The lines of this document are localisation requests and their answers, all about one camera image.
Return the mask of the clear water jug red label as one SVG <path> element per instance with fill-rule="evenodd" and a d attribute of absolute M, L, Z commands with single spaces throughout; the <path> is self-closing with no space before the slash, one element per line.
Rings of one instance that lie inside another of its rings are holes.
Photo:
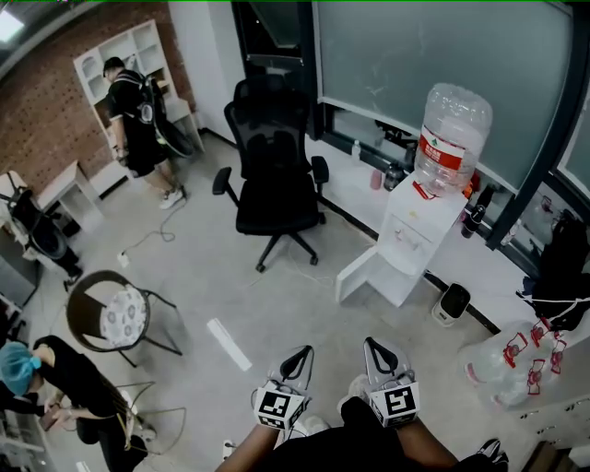
<path fill-rule="evenodd" d="M 414 160 L 416 181 L 432 195 L 461 193 L 469 184 L 493 122 L 478 94 L 446 83 L 429 92 Z"/>

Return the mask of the white shelf unit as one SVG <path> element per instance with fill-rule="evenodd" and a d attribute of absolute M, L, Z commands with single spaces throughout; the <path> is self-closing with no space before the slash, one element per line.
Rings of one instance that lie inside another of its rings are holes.
<path fill-rule="evenodd" d="M 103 77 L 102 70 L 104 61 L 114 56 L 124 60 L 126 67 L 158 80 L 168 119 L 185 132 L 194 149 L 204 151 L 189 103 L 180 98 L 177 93 L 157 25 L 153 19 L 111 37 L 74 60 L 77 76 L 91 110 L 107 139 L 107 150 L 114 152 L 115 139 L 106 101 L 110 84 Z"/>

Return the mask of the black office chair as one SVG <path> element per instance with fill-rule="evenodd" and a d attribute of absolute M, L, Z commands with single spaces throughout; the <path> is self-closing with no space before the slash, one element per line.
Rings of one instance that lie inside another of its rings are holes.
<path fill-rule="evenodd" d="M 324 157 L 306 154 L 308 97 L 282 75 L 248 77 L 236 85 L 224 115 L 239 152 L 243 186 L 235 193 L 231 169 L 224 167 L 212 192 L 228 195 L 235 204 L 240 234 L 268 237 L 256 270 L 265 271 L 266 258 L 283 236 L 295 241 L 309 254 L 311 265 L 317 265 L 318 255 L 301 232 L 325 224 L 318 200 L 330 173 Z"/>

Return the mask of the white water dispenser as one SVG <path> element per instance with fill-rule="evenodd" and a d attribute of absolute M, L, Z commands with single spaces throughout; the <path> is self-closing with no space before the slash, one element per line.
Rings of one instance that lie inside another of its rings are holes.
<path fill-rule="evenodd" d="M 368 280 L 394 306 L 420 282 L 466 203 L 462 193 L 429 195 L 412 175 L 390 193 Z"/>

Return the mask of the black thermos bottle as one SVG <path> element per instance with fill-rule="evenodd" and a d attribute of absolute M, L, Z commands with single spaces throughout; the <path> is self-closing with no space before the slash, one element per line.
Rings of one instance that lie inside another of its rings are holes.
<path fill-rule="evenodd" d="M 476 205 L 471 213 L 465 217 L 461 234 L 464 238 L 470 239 L 478 230 L 487 208 L 483 205 Z"/>

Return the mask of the person's left white shoe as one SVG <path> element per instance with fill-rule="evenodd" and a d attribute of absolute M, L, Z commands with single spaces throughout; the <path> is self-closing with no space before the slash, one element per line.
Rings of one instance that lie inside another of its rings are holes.
<path fill-rule="evenodd" d="M 312 415 L 307 417 L 301 424 L 300 431 L 305 436 L 312 436 L 319 432 L 327 431 L 330 425 L 322 418 Z"/>

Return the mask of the patterned seat cushion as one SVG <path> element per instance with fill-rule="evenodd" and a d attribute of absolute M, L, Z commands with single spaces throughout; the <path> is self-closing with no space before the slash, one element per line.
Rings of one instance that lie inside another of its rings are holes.
<path fill-rule="evenodd" d="M 112 348 L 125 348 L 140 339 L 147 325 L 148 304 L 142 293 L 126 285 L 100 313 L 100 334 Z"/>

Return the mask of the person's black shorts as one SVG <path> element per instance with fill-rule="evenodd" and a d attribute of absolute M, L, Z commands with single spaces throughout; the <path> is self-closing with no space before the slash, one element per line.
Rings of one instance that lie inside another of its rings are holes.
<path fill-rule="evenodd" d="M 283 443 L 297 460 L 295 472 L 421 472 L 406 459 L 398 427 L 384 428 L 362 400 L 347 401 L 341 417 L 341 427 Z"/>

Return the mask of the round black metal chair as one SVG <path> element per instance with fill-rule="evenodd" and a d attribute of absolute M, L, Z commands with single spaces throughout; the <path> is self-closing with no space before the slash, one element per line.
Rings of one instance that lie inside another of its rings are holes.
<path fill-rule="evenodd" d="M 131 285 L 138 289 L 146 300 L 147 325 L 142 336 L 134 345 L 125 348 L 112 348 L 100 334 L 100 313 L 103 308 L 108 306 L 115 293 L 123 289 L 126 285 Z M 100 270 L 83 277 L 72 289 L 65 307 L 66 321 L 74 339 L 82 347 L 93 352 L 117 352 L 121 356 L 124 356 L 127 351 L 137 348 L 141 343 L 146 342 L 164 351 L 182 356 L 183 353 L 173 342 L 164 345 L 148 336 L 152 314 L 151 298 L 155 298 L 173 310 L 178 309 L 174 303 L 165 300 L 158 293 L 137 287 L 123 275 L 113 270 Z"/>

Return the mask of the person's white shoe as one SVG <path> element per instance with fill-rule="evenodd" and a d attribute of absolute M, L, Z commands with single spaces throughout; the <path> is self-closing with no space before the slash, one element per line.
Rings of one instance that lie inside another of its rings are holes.
<path fill-rule="evenodd" d="M 369 395 L 367 391 L 367 386 L 369 385 L 369 379 L 366 374 L 358 375 L 349 385 L 348 393 L 342 397 L 339 402 L 337 403 L 336 410 L 338 413 L 341 413 L 342 407 L 344 404 L 349 401 L 350 399 L 357 397 L 362 400 L 364 403 L 369 403 Z"/>
<path fill-rule="evenodd" d="M 327 431 L 330 425 L 322 418 L 312 415 L 307 417 L 301 424 L 300 431 L 305 436 L 312 436 L 319 432 Z"/>

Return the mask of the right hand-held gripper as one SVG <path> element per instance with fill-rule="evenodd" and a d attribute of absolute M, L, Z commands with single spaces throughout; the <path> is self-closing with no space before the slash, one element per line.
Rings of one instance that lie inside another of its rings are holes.
<path fill-rule="evenodd" d="M 419 383 L 405 352 L 392 342 L 370 336 L 363 342 L 363 352 L 369 384 L 388 380 L 369 394 L 379 423 L 397 428 L 414 421 L 420 409 Z"/>

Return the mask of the white black space heater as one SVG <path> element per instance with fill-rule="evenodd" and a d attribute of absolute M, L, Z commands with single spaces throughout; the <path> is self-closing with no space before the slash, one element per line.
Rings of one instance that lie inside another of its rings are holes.
<path fill-rule="evenodd" d="M 463 286 L 453 283 L 437 300 L 431 316 L 441 326 L 450 327 L 461 318 L 470 300 L 470 293 Z"/>

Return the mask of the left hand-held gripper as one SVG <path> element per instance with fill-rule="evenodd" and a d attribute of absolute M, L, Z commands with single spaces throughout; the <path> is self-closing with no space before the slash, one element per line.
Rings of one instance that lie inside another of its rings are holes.
<path fill-rule="evenodd" d="M 314 349 L 310 345 L 288 349 L 273 360 L 268 371 L 273 380 L 258 387 L 254 394 L 254 418 L 259 425 L 278 431 L 294 428 L 310 403 L 310 397 L 299 391 L 308 389 L 313 362 Z"/>

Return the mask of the person's right white shoe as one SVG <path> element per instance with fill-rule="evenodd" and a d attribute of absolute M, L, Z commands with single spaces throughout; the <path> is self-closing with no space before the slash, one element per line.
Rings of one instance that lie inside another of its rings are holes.
<path fill-rule="evenodd" d="M 348 393 L 342 397 L 339 402 L 337 403 L 336 410 L 338 413 L 341 413 L 342 407 L 344 404 L 349 401 L 350 399 L 357 397 L 362 400 L 364 403 L 369 403 L 369 395 L 367 391 L 367 386 L 369 385 L 369 379 L 366 374 L 358 375 L 349 385 Z"/>

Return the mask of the person's right forearm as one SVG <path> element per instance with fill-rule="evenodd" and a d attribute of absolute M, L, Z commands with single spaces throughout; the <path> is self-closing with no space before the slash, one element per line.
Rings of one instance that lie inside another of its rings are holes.
<path fill-rule="evenodd" d="M 459 460 L 430 432 L 420 419 L 396 429 L 406 459 L 421 472 L 449 472 Z"/>

